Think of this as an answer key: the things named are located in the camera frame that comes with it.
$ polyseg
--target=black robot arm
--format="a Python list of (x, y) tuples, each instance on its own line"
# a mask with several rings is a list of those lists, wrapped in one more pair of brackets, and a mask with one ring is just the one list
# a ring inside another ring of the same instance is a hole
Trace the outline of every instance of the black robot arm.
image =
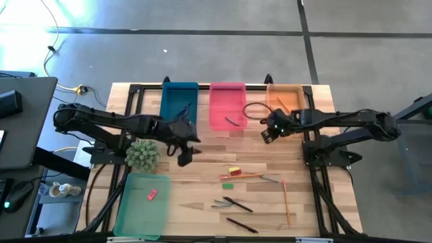
[(87, 136), (105, 143), (111, 153), (126, 156), (126, 149), (131, 140), (120, 135), (112, 134), (101, 126), (118, 128), (127, 134), (142, 139), (164, 142), (169, 156), (174, 155), (178, 148), (178, 165), (185, 166), (192, 161), (192, 154), (200, 151), (188, 147), (188, 142), (200, 142), (196, 135), (196, 126), (185, 117), (179, 117), (172, 122), (164, 122), (157, 115), (124, 116), (106, 111), (99, 111), (85, 105), (61, 104), (53, 116), (55, 130), (67, 134), (81, 132)]
[[(289, 136), (295, 133), (309, 132), (324, 127), (359, 127), (367, 129), (372, 139), (378, 141), (392, 141), (400, 131), (394, 118), (384, 112), (362, 109), (351, 113), (324, 113), (316, 109), (301, 109), (286, 115), (281, 109), (272, 111), (266, 119), (261, 120), (267, 129), (261, 132), (266, 143), (273, 142), (279, 136)], [(360, 142), (358, 140), (332, 141), (333, 146), (344, 146)]]

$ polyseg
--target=green succulent plant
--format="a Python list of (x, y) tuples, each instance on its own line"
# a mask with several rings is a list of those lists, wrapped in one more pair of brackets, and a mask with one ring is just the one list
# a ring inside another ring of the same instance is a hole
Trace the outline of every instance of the green succulent plant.
[(130, 144), (124, 161), (145, 173), (152, 173), (161, 158), (156, 142), (139, 140)]

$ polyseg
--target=plastic container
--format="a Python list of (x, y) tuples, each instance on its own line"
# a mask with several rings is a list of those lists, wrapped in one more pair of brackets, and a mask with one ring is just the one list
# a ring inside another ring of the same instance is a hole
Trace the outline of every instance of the plastic container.
[(243, 115), (246, 105), (244, 83), (210, 84), (209, 125), (212, 130), (243, 130), (248, 124)]
[(196, 124), (198, 84), (195, 82), (166, 82), (163, 84), (159, 115), (165, 122), (172, 122), (179, 112), (189, 105), (186, 117)]
[[(159, 239), (165, 228), (170, 187), (167, 176), (130, 173), (115, 221), (114, 235)], [(153, 190), (157, 193), (149, 200)]]
[(273, 110), (280, 108), (285, 114), (291, 114), (292, 110), (306, 108), (303, 87), (299, 84), (269, 84), (266, 98), (270, 108)]

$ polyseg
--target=black marker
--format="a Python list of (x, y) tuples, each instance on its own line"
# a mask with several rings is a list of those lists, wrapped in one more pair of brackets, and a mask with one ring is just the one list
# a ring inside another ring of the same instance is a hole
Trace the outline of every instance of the black marker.
[(227, 218), (227, 220), (230, 221), (230, 222), (235, 223), (235, 224), (238, 225), (238, 226), (241, 226), (241, 227), (247, 229), (248, 231), (250, 231), (250, 232), (252, 232), (252, 233), (255, 233), (255, 234), (258, 233), (258, 231), (257, 231), (256, 229), (252, 229), (251, 227), (249, 227), (249, 226), (247, 226), (247, 225), (244, 225), (243, 223), (240, 223), (240, 222), (238, 222), (238, 221), (235, 221), (235, 220), (232, 219), (232, 218)]
[(251, 212), (251, 213), (254, 212), (254, 211), (252, 211), (252, 209), (249, 209), (248, 207), (241, 205), (240, 203), (238, 203), (238, 202), (232, 200), (231, 198), (229, 198), (229, 197), (227, 197), (227, 196), (224, 196), (223, 199), (227, 200), (228, 202), (230, 202), (230, 203), (232, 203), (232, 204), (234, 204), (234, 205), (237, 205), (237, 206), (241, 207), (242, 209), (246, 209), (247, 211), (249, 211), (249, 212)]

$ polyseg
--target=wooden tabletop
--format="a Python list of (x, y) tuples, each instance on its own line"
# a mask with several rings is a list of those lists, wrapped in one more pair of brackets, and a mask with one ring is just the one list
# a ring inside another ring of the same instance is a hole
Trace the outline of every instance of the wooden tabletop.
[[(113, 83), (107, 110), (124, 114), (130, 83)], [(316, 109), (326, 112), (334, 110), (328, 85), (312, 85)], [(265, 103), (265, 91), (247, 91), (246, 101)], [(146, 90), (142, 113), (159, 114), (161, 90)], [(249, 109), (254, 115), (266, 115), (265, 108), (255, 106)], [(209, 127), (209, 91), (200, 90), (198, 96), (198, 137), (201, 143), (194, 146), (202, 151), (194, 155), (191, 164), (177, 166), (177, 155), (167, 157), (166, 146), (161, 146), (160, 164), (156, 173), (171, 178), (171, 195), (165, 226), (166, 236), (318, 236), (317, 216), (312, 194), (311, 177), (302, 160), (302, 134), (278, 138), (265, 144), (260, 132), (265, 130), (259, 121), (249, 120), (243, 132), (214, 132)], [(334, 135), (338, 128), (323, 128), (322, 134)], [(228, 168), (240, 167), (243, 172), (262, 173), (281, 182), (286, 180), (291, 226), (288, 227), (281, 183), (272, 183), (260, 178), (232, 180), (233, 190), (223, 190), (221, 175)], [(99, 166), (92, 169), (87, 189)], [(107, 165), (94, 183), (90, 203), (90, 220), (99, 212), (107, 200), (111, 181), (112, 165)], [(360, 218), (351, 185), (350, 176), (339, 167), (329, 167), (329, 178), (333, 199), (344, 217), (354, 229), (362, 231)], [(213, 200), (223, 196), (251, 208), (249, 213), (240, 207), (214, 209)], [(85, 204), (82, 204), (77, 230), (85, 227)], [(115, 223), (118, 201), (111, 213), (110, 229)], [(323, 206), (327, 229), (330, 228), (329, 214)], [(228, 222), (231, 217), (259, 231), (252, 234)]]

